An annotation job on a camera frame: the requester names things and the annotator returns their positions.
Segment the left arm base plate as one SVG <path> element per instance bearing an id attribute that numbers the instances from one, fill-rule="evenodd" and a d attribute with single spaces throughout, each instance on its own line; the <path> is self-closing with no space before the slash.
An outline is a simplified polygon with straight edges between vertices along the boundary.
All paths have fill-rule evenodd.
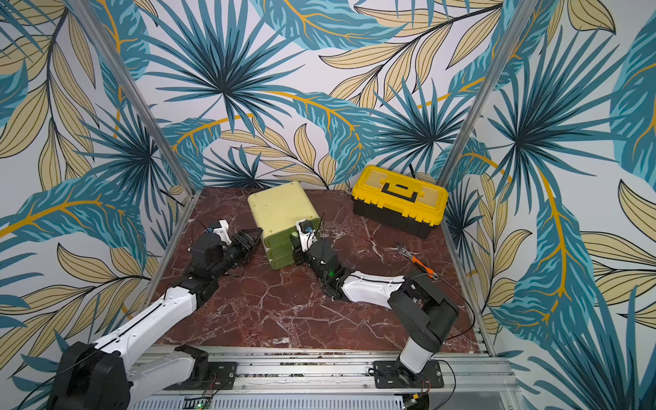
<path id="1" fill-rule="evenodd" d="M 237 362 L 208 362 L 194 368 L 189 379 L 167 387 L 166 391 L 230 391 L 236 373 Z"/>

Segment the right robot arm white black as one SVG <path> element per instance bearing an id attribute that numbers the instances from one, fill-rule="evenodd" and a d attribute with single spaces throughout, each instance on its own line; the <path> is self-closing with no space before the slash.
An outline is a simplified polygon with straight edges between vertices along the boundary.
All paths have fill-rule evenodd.
<path id="1" fill-rule="evenodd" d="M 291 243 L 295 264 L 308 266 L 332 300 L 391 310 L 408 333 L 396 368 L 402 376 L 422 374 L 459 317 L 457 306 L 429 275 L 422 271 L 396 277 L 370 275 L 343 265 L 324 240 L 294 237 Z"/>

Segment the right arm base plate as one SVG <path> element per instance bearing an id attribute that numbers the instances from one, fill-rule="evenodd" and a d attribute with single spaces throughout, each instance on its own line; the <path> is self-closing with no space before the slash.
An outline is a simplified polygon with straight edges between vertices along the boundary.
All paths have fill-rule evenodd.
<path id="1" fill-rule="evenodd" d="M 444 380 L 437 360 L 427 362 L 422 371 L 413 373 L 399 360 L 379 360 L 368 369 L 377 389 L 442 388 Z"/>

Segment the pale green drawer cabinet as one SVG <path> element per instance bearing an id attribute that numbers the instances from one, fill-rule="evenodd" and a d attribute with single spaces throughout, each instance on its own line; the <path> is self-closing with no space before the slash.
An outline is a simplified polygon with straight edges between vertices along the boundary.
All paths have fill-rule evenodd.
<path id="1" fill-rule="evenodd" d="M 292 232 L 303 220 L 319 226 L 319 215 L 297 181 L 254 193 L 248 203 L 256 225 L 263 230 L 262 242 L 271 269 L 294 264 Z"/>

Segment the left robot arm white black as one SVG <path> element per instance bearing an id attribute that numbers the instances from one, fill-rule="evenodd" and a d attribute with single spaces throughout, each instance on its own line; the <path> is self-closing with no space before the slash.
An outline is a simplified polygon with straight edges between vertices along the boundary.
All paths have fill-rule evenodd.
<path id="1" fill-rule="evenodd" d="M 179 346 L 160 360 L 138 359 L 182 319 L 194 314 L 218 290 L 229 271 L 247 264 L 262 230 L 241 230 L 232 237 L 224 230 L 206 231 L 194 242 L 186 273 L 149 307 L 126 324 L 93 343 L 78 342 L 61 357 L 46 407 L 49 409 L 127 409 L 178 384 L 213 384 L 219 372 L 208 353 Z"/>

